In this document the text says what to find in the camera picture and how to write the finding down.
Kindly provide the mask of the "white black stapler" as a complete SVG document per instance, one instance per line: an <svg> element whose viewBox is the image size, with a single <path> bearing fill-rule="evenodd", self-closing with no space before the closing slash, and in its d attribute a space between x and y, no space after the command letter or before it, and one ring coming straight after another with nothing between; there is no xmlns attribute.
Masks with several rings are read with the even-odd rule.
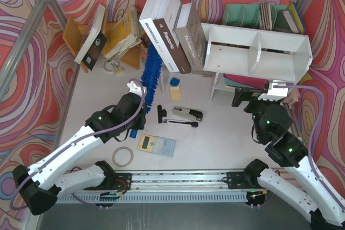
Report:
<svg viewBox="0 0 345 230"><path fill-rule="evenodd" d="M199 110L189 109L184 107L174 107L172 113L178 117L187 119L189 121L203 122L204 116L203 113Z"/></svg>

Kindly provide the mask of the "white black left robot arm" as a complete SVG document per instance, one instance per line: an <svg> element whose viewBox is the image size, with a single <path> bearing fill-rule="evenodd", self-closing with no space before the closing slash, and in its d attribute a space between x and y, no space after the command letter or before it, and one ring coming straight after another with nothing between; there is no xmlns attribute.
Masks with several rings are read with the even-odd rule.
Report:
<svg viewBox="0 0 345 230"><path fill-rule="evenodd" d="M127 93L118 104L96 111L65 144L29 167L17 166L12 174L19 194L33 215L49 210L59 198L80 190L129 190L130 174L117 174L106 161L68 173L89 151L122 133L142 130L146 104L140 94Z"/></svg>

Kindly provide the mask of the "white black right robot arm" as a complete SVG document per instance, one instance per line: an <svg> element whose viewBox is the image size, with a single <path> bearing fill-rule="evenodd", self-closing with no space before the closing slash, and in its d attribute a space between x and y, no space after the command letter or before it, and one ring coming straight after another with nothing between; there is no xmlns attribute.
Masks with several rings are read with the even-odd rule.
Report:
<svg viewBox="0 0 345 230"><path fill-rule="evenodd" d="M231 105L248 103L244 112L252 115L252 139L265 145L269 158L293 175L303 189L281 178L259 159L254 159L242 172L228 172L228 188L265 188L303 215L311 229L344 229L344 198L317 168L311 146L305 146L289 132L293 120L280 104L283 95L272 93L275 89L293 88L299 86L270 85L263 92L236 88Z"/></svg>

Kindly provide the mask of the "blue microfiber duster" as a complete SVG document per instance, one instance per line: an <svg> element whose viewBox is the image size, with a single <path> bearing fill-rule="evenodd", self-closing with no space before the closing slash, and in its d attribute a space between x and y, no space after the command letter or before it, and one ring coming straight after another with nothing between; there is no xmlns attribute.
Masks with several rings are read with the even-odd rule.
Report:
<svg viewBox="0 0 345 230"><path fill-rule="evenodd" d="M153 106L155 92L158 86L158 79L161 74L162 60L153 46L148 47L147 59L144 66L144 71L141 76L141 83L146 87L147 93L145 95L144 103L147 105L146 114L149 113ZM131 129L129 137L136 138L138 130Z"/></svg>

